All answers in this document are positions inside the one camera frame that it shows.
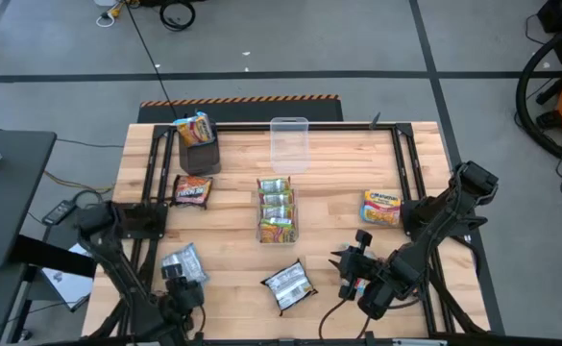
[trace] snack bag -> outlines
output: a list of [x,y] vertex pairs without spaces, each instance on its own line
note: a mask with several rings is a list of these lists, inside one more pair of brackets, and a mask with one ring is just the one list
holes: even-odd
[[290,243],[296,242],[296,229],[293,226],[275,226],[261,224],[259,226],[261,243]]
[[257,187],[260,193],[280,193],[289,189],[290,178],[257,179]]
[[306,272],[298,259],[293,265],[284,268],[261,282],[272,290],[282,312],[303,301],[308,296],[317,294],[306,276]]
[[293,204],[293,190],[281,193],[259,193],[259,203],[266,206],[288,206]]
[[178,125],[178,132],[187,147],[204,145],[214,141],[208,115],[202,111],[198,111],[195,116],[178,119],[174,121],[174,124]]
[[293,218],[295,213],[295,206],[261,206],[261,218],[270,217],[283,217],[283,218]]
[[196,281],[200,284],[204,284],[209,279],[208,274],[206,274],[204,268],[202,268],[200,257],[197,256],[193,243],[186,245],[181,250],[161,260],[161,268],[169,267],[174,264],[180,264],[182,266],[183,275],[189,281]]
[[359,211],[361,218],[384,226],[400,223],[400,198],[376,190],[364,191],[364,202]]
[[267,219],[261,219],[259,222],[261,225],[274,225],[283,227],[293,227],[293,220],[282,217],[270,217]]
[[205,209],[211,188],[212,178],[178,175],[174,181],[172,203],[170,205],[188,204],[204,207]]

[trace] black metal frame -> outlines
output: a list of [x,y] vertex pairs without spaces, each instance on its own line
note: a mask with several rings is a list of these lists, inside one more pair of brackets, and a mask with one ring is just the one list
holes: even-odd
[[[401,144],[401,136],[406,137],[406,143],[408,147],[408,152],[411,160],[411,169],[413,171],[413,175],[415,177],[415,184],[417,186],[418,197],[422,198],[426,196],[426,187],[424,185],[424,179],[421,171],[421,166],[419,163],[417,147],[415,144],[415,138],[413,137],[413,129],[410,123],[381,123],[381,124],[370,124],[370,123],[351,123],[351,122],[317,122],[317,123],[310,123],[308,125],[308,129],[310,131],[390,131],[392,136],[392,143],[394,146],[394,154],[396,157],[396,164],[398,166],[398,174],[401,183],[401,190],[403,194],[403,199],[405,201],[411,200],[411,193],[410,193],[410,186],[408,183],[408,177],[406,173],[406,167],[404,164],[404,155],[403,155],[403,147]],[[252,132],[252,131],[269,131],[270,124],[269,123],[218,123],[217,124],[217,131],[218,132]],[[153,130],[153,138],[151,141],[151,148],[150,154],[148,157],[148,164],[146,168],[146,176],[144,179],[144,187],[142,190],[142,203],[151,203],[151,200],[156,199],[158,203],[164,203],[165,200],[165,192],[167,187],[167,179],[169,173],[169,166],[171,161],[171,154],[172,154],[172,145],[174,141],[174,136],[176,134],[176,128],[169,126],[169,125],[156,125]],[[159,151],[159,143],[160,139],[167,135],[167,140],[165,142],[165,152],[162,162],[162,169],[161,169],[161,176],[159,180],[159,192],[157,197],[151,197],[151,187],[152,181],[154,176],[154,170],[157,160],[157,154]],[[135,269],[138,266],[138,260],[141,253],[141,244],[142,239],[135,239],[134,240],[134,248],[131,254],[131,262]],[[151,239],[150,245],[148,249],[148,253],[146,255],[146,259],[140,268],[140,279],[144,282],[146,287],[150,288],[154,276],[154,267],[155,267],[155,257],[157,253],[159,240],[158,239]],[[438,277],[443,281],[443,269],[441,266],[440,256],[438,252],[436,252],[431,259],[432,266]],[[425,284],[423,287],[424,292],[424,315],[426,318],[426,324],[428,327],[429,334],[437,333],[436,330],[436,320],[432,308],[431,297],[429,295],[428,285]],[[445,306],[445,304],[441,301],[441,306],[443,308],[443,318],[445,322],[445,329],[447,333],[454,332],[454,324],[452,315]],[[145,316],[137,316],[134,311],[128,311],[131,313],[132,316],[132,329],[136,331],[137,323],[134,323],[133,318],[145,318]],[[118,335],[122,336],[127,333],[128,329],[128,313],[126,313],[120,321]],[[389,342],[389,339],[376,339],[377,343],[385,343]],[[341,342],[342,344],[346,344],[347,340],[344,339],[337,339],[336,341]],[[260,340],[205,340],[206,344],[258,344]],[[334,340],[326,340],[326,342],[333,343]]]

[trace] wooden table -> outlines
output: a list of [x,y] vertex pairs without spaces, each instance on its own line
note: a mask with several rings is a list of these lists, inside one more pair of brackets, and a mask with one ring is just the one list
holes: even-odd
[[[435,122],[413,123],[417,151],[428,195],[437,195],[447,187],[450,177],[445,149]],[[131,125],[113,200],[138,202],[141,197],[153,125]],[[208,210],[172,208],[166,236],[159,243],[159,260],[195,243],[202,265],[210,275],[205,285],[207,339],[317,338],[322,316],[338,303],[339,277],[328,262],[330,251],[343,243],[355,244],[357,229],[373,236],[371,250],[384,257],[407,242],[401,228],[382,228],[361,221],[358,209],[361,191],[369,188],[401,195],[400,181],[389,131],[311,131],[311,163],[305,174],[291,176],[299,190],[300,238],[294,246],[262,246],[255,240],[257,215],[256,178],[278,177],[270,163],[268,132],[219,133],[221,173],[214,176]],[[160,167],[164,145],[159,146]],[[174,142],[171,184],[183,174]],[[406,166],[410,167],[406,142],[403,141]],[[412,196],[417,192],[409,169]],[[159,180],[154,181],[154,194]],[[131,242],[125,241],[129,255]],[[142,248],[142,259],[146,248]],[[458,303],[482,328],[487,317],[468,249],[444,241],[439,247],[445,278]],[[282,317],[274,296],[259,282],[300,259],[319,294],[308,297],[287,310]],[[153,289],[164,290],[160,270],[155,272]],[[437,326],[443,330],[438,298],[433,289],[432,302]],[[92,333],[108,316],[118,294],[100,266],[88,304],[83,334]],[[195,325],[201,315],[194,312]],[[324,337],[355,338],[366,320],[356,302],[348,302],[326,322]],[[371,321],[369,330],[376,337],[426,336],[421,304],[407,309],[389,310],[379,321]]]

